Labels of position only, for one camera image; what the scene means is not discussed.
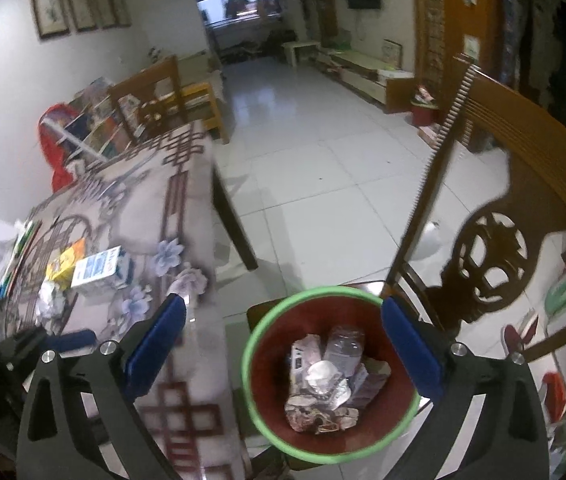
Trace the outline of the brown gold cigarette carton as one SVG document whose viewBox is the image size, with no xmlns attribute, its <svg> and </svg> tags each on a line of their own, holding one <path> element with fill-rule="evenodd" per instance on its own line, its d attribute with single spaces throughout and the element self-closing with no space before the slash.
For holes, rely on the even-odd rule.
<svg viewBox="0 0 566 480">
<path fill-rule="evenodd" d="M 390 376 L 391 367 L 387 362 L 363 359 L 348 379 L 351 390 L 348 407 L 364 410 L 384 388 Z"/>
</svg>

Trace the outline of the printed newspaper ball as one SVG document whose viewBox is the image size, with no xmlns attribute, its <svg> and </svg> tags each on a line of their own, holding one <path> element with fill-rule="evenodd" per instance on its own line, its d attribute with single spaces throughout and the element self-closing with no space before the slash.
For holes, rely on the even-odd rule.
<svg viewBox="0 0 566 480">
<path fill-rule="evenodd" d="M 285 416 L 292 430 L 303 434 L 331 434 L 355 427 L 360 412 L 356 408 L 330 410 L 313 396 L 291 396 L 285 404 Z"/>
</svg>

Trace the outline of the crumpled white paper ball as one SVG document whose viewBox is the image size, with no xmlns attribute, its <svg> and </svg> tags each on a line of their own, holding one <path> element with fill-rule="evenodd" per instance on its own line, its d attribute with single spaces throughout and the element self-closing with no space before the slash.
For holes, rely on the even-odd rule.
<svg viewBox="0 0 566 480">
<path fill-rule="evenodd" d="M 36 318 L 39 320 L 52 320 L 59 318 L 64 312 L 66 297 L 59 284 L 44 280 L 36 298 Z"/>
</svg>

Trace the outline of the yellow orange snack box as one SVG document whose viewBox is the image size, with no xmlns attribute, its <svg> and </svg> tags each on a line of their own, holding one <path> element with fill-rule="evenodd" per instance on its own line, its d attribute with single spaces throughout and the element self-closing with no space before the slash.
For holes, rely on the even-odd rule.
<svg viewBox="0 0 566 480">
<path fill-rule="evenodd" d="M 74 276 L 76 264 L 85 256 L 85 238 L 79 238 L 46 267 L 45 277 L 57 284 L 68 286 Z"/>
</svg>

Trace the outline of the white blue milk carton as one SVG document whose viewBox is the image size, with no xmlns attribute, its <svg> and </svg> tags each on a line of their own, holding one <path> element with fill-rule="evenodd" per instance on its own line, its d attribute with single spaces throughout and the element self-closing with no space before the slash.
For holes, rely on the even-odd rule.
<svg viewBox="0 0 566 480">
<path fill-rule="evenodd" d="M 79 260 L 70 288 L 84 294 L 124 289 L 132 283 L 133 275 L 133 259 L 122 246 L 116 246 Z"/>
</svg>

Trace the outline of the green red folders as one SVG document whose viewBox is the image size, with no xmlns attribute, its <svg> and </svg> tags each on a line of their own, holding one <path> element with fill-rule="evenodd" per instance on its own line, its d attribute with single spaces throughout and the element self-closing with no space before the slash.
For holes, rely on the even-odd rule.
<svg viewBox="0 0 566 480">
<path fill-rule="evenodd" d="M 24 224 L 24 230 L 17 237 L 10 260 L 8 260 L 6 270 L 0 281 L 0 300 L 5 300 L 14 287 L 21 263 L 24 261 L 36 233 L 40 230 L 41 224 L 40 220 L 29 220 Z"/>
</svg>

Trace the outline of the clear plastic water bottle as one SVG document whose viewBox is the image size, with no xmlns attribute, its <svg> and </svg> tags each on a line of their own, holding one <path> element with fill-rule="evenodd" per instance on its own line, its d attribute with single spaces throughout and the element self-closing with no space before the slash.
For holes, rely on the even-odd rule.
<svg viewBox="0 0 566 480">
<path fill-rule="evenodd" d="M 345 377 L 359 366 L 364 350 L 364 331 L 349 325 L 337 325 L 328 335 L 323 359 L 331 362 Z"/>
</svg>

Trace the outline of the red bin green rim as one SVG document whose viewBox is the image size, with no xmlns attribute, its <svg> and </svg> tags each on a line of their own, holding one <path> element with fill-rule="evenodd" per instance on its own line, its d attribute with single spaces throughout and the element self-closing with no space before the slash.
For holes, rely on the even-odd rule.
<svg viewBox="0 0 566 480">
<path fill-rule="evenodd" d="M 410 426 L 417 393 L 382 325 L 383 300 L 351 286 L 279 301 L 251 330 L 242 384 L 251 421 L 286 455 L 360 460 Z"/>
</svg>

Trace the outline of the red cloth bag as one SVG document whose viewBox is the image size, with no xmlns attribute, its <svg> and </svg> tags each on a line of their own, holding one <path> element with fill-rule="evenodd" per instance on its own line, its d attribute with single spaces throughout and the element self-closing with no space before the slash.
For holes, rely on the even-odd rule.
<svg viewBox="0 0 566 480">
<path fill-rule="evenodd" d="M 69 154 L 74 150 L 64 148 L 64 140 L 49 126 L 44 124 L 45 119 L 65 127 L 78 117 L 78 112 L 65 103 L 58 103 L 48 108 L 40 117 L 38 122 L 38 136 L 40 148 L 48 166 L 52 170 L 52 191 L 54 193 L 66 188 L 74 182 L 74 176 L 66 169 L 66 161 Z"/>
</svg>

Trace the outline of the white magazine rack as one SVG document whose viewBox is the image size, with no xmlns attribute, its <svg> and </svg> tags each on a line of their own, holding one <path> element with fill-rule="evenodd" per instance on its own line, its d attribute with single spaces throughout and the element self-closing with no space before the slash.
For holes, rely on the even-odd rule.
<svg viewBox="0 0 566 480">
<path fill-rule="evenodd" d="M 100 77 L 74 95 L 69 102 L 62 102 L 78 112 L 78 117 L 65 127 L 57 125 L 49 119 L 44 124 L 54 130 L 64 140 L 62 146 L 74 150 L 69 154 L 66 164 L 82 159 L 88 166 L 107 162 L 124 152 L 130 145 L 123 131 L 122 121 L 109 101 L 107 90 L 114 83 Z M 138 100 L 128 96 L 121 102 L 123 111 L 133 127 L 138 123 L 131 116 Z"/>
</svg>

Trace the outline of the wooden dining chair far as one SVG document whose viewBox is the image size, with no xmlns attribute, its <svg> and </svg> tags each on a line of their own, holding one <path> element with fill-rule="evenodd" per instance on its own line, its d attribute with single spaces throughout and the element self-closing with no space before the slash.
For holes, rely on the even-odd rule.
<svg viewBox="0 0 566 480">
<path fill-rule="evenodd" d="M 121 118 L 124 133 L 133 145 L 190 122 L 178 59 L 174 55 L 110 86 L 107 94 L 112 109 Z M 122 100 L 128 96 L 138 100 L 138 106 L 131 113 L 138 123 L 136 127 L 131 125 L 121 106 Z"/>
</svg>

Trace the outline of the small cardboard floor box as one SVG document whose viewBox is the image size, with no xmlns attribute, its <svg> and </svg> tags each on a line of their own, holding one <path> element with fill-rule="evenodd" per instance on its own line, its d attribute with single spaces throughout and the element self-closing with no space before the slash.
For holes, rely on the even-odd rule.
<svg viewBox="0 0 566 480">
<path fill-rule="evenodd" d="M 430 148 L 435 148 L 439 138 L 439 130 L 439 124 L 420 126 L 417 129 L 417 134 Z"/>
</svg>

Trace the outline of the red flower pot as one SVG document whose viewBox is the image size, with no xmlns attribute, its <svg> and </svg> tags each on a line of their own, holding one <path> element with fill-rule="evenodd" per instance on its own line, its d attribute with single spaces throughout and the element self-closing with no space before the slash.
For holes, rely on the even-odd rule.
<svg viewBox="0 0 566 480">
<path fill-rule="evenodd" d="M 419 84 L 411 99 L 412 125 L 425 127 L 438 122 L 439 106 L 432 92 Z"/>
</svg>

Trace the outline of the small white stool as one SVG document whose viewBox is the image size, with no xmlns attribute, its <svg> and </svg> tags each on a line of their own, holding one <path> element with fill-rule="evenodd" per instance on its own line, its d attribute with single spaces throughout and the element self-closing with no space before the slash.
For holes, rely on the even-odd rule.
<svg viewBox="0 0 566 480">
<path fill-rule="evenodd" d="M 300 60 L 300 55 L 310 51 L 314 52 L 320 45 L 319 41 L 314 40 L 285 42 L 283 44 L 283 51 L 287 64 L 292 66 L 292 68 L 296 68 Z"/>
</svg>

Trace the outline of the framed wall pictures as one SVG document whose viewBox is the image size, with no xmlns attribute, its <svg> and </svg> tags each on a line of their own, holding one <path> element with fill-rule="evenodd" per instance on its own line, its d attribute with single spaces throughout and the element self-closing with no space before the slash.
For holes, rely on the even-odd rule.
<svg viewBox="0 0 566 480">
<path fill-rule="evenodd" d="M 41 41 L 99 29 L 128 28 L 132 16 L 126 0 L 30 0 Z"/>
</svg>

